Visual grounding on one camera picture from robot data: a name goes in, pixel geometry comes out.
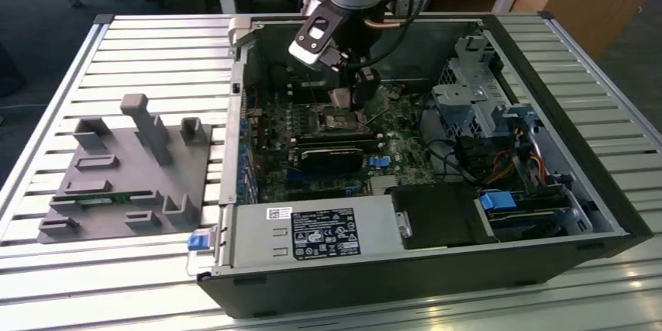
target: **blue connector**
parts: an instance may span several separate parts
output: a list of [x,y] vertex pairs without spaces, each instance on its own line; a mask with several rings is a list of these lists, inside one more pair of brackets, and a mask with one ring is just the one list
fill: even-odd
[[509,191],[489,191],[480,198],[483,210],[488,209],[513,209],[517,207]]
[[381,159],[379,160],[379,166],[388,167],[389,164],[391,164],[391,157],[389,156],[381,157]]
[[204,251],[210,247],[210,232],[205,229],[205,232],[196,230],[188,237],[188,250],[189,251]]

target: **slotted metal table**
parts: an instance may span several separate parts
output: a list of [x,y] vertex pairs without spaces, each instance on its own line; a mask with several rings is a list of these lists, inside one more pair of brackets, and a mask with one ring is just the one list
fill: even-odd
[[[202,225],[217,222],[230,16],[116,16],[93,25],[0,192],[0,329],[654,329],[662,326],[662,140],[552,19],[501,15],[525,58],[655,236],[545,284],[381,305],[230,319],[194,284],[186,234],[41,245],[38,222],[77,142],[78,118],[110,127],[125,93],[165,125],[213,126]],[[525,101],[517,78],[505,78]]]

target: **gray floor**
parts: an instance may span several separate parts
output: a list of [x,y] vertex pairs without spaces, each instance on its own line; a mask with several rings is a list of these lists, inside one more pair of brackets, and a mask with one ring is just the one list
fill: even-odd
[[[44,112],[100,13],[173,14],[206,12],[202,0],[168,0],[160,8],[142,0],[82,0],[72,9],[66,0],[0,0],[0,43],[25,76],[26,85],[0,98],[0,185]],[[658,129],[662,129],[662,0],[648,0],[599,65]]]

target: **red wire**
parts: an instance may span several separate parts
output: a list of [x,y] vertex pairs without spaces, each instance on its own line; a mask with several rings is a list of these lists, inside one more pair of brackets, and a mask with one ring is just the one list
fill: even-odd
[[492,161],[492,165],[493,165],[493,167],[492,167],[492,173],[493,173],[493,172],[496,172],[496,162],[499,161],[499,157],[500,157],[501,155],[507,154],[507,153],[509,153],[509,150],[503,150],[503,151],[499,151],[499,152],[496,153],[496,155],[493,156],[493,161]]

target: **gray 3d printed holder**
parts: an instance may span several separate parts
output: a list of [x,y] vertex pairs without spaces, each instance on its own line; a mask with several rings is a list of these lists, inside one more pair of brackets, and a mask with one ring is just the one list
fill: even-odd
[[184,118],[164,126],[145,95],[124,95],[121,112],[134,129],[81,119],[78,147],[38,226],[40,243],[96,240],[197,228],[210,126]]

